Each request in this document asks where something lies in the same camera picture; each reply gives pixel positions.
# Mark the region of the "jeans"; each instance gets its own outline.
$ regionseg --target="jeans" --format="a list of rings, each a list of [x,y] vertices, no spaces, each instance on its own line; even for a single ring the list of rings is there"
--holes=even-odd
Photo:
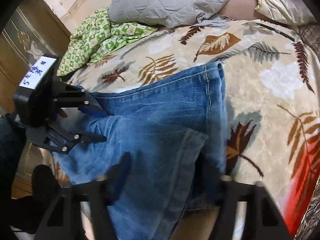
[[[107,141],[79,144],[55,157],[72,183],[84,183],[129,152],[131,172],[119,200],[108,207],[116,234],[122,240],[168,239],[193,195],[199,153],[225,169],[224,94],[218,62],[120,94],[92,93],[109,116],[79,114],[68,128],[103,134]]]

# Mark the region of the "gray patterned fabric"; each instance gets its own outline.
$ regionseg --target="gray patterned fabric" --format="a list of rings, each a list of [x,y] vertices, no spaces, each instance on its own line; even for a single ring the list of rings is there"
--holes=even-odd
[[[229,0],[113,0],[109,8],[112,22],[139,22],[147,25],[180,25],[227,28],[217,12]]]

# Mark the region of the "handwritten label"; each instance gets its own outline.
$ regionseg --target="handwritten label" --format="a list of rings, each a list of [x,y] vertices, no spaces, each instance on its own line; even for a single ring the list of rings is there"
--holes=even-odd
[[[19,86],[35,89],[56,60],[56,58],[52,57],[40,57],[24,76]]]

